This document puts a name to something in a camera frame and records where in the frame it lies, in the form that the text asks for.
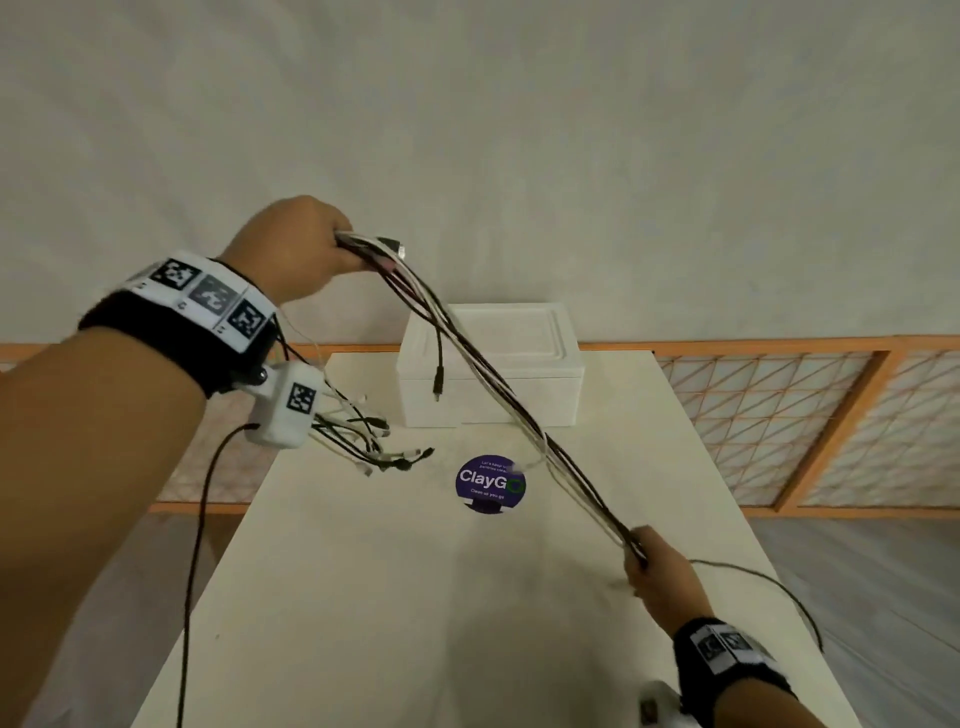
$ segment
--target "box lid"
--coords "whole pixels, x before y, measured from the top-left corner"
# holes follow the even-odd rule
[[[583,358],[562,303],[456,303],[449,308],[469,340],[504,378],[583,376]],[[411,313],[396,371],[401,379],[432,379],[436,370],[436,331]],[[467,362],[446,339],[444,376],[473,378]]]

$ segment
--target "wristband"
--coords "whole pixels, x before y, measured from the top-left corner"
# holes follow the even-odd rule
[[[713,709],[720,694],[744,678],[753,678],[789,692],[780,666],[763,647],[720,619],[692,619],[673,638],[684,710],[704,728],[713,728]]]
[[[276,341],[276,306],[223,263],[177,253],[128,279],[81,319],[160,352],[209,398],[257,383]]]

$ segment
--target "white table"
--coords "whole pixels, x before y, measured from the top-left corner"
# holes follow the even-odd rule
[[[649,352],[585,352],[579,423],[552,432],[626,523],[689,557],[774,574]],[[331,380],[392,422],[394,354],[337,354]],[[670,642],[621,553],[550,478],[513,511],[468,509],[471,457],[534,451],[509,425],[395,428],[433,446],[370,478],[310,442],[276,460],[193,618],[190,726],[630,726],[638,686],[676,685]],[[717,614],[759,638],[831,728],[858,722],[790,600],[698,568]],[[174,725],[180,643],[134,728]]]

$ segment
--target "lattice panel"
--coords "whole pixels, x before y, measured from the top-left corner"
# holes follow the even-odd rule
[[[868,353],[658,357],[741,505],[771,505]]]
[[[200,500],[206,469],[227,434],[247,421],[253,397],[242,392],[217,395],[206,406],[204,421],[157,500]],[[274,462],[276,450],[262,448],[240,434],[224,449],[210,482],[210,502],[249,503]]]
[[[915,352],[804,505],[960,506],[960,352]]]

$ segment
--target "hand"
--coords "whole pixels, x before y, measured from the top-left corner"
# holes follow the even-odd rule
[[[333,232],[350,230],[343,212],[309,195],[277,200],[247,222],[219,259],[283,305],[316,293],[334,276],[368,270],[337,247]]]
[[[649,564],[643,569],[633,553],[627,551],[623,569],[634,594],[643,599],[647,612],[660,628],[673,639],[677,630],[691,619],[713,617],[704,586],[684,555],[648,525],[634,528],[631,533],[639,539]]]

